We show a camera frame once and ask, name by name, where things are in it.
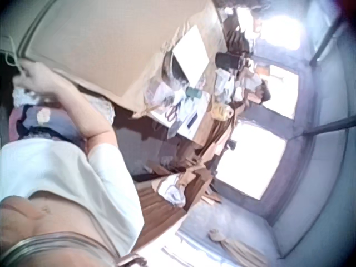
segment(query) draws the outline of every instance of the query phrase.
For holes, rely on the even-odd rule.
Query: hand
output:
[[[42,95],[55,95],[61,88],[73,84],[52,72],[45,64],[22,60],[21,66],[26,75],[15,76],[13,85],[34,91]]]

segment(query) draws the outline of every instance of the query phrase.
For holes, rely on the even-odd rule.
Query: scissors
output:
[[[181,106],[181,102],[179,102],[177,105],[169,108],[169,110],[165,114],[165,117],[168,120],[168,122],[171,122],[171,121],[174,121],[177,119],[180,106]]]

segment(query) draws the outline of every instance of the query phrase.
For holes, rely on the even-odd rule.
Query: white t-shirt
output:
[[[253,92],[256,91],[256,87],[262,84],[262,80],[258,74],[254,74],[252,78],[245,77],[243,80],[243,84],[246,89],[249,89]]]
[[[100,144],[87,156],[77,146],[25,139],[1,151],[0,200],[48,191],[74,201],[96,218],[121,256],[144,225],[139,196],[117,147]]]

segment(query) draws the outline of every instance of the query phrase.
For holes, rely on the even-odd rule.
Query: string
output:
[[[18,62],[18,58],[17,58],[17,54],[16,54],[16,46],[15,46],[15,43],[14,43],[14,41],[13,41],[13,39],[12,39],[12,37],[11,37],[10,35],[9,35],[9,36],[6,36],[6,37],[10,39],[10,44],[11,44],[12,53],[7,52],[7,53],[5,54],[5,62],[6,62],[7,65],[9,65],[9,66],[11,66],[11,67],[17,67],[17,69],[18,69],[18,71],[20,72],[20,74],[21,74],[21,75],[25,75],[24,70],[22,69],[20,63]],[[9,62],[9,60],[8,60],[8,56],[9,56],[9,55],[12,56],[14,63]]]

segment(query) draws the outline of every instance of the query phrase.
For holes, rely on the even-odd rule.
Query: person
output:
[[[0,265],[117,266],[144,219],[115,132],[70,81],[42,63],[21,66],[25,75],[15,76],[14,86],[54,96],[83,137],[85,152],[53,130],[41,132],[48,119],[3,146]]]
[[[238,77],[238,83],[244,88],[243,103],[249,106],[248,95],[253,93],[260,99],[260,105],[271,99],[271,94],[267,88],[266,82],[260,78],[257,73],[244,68]]]

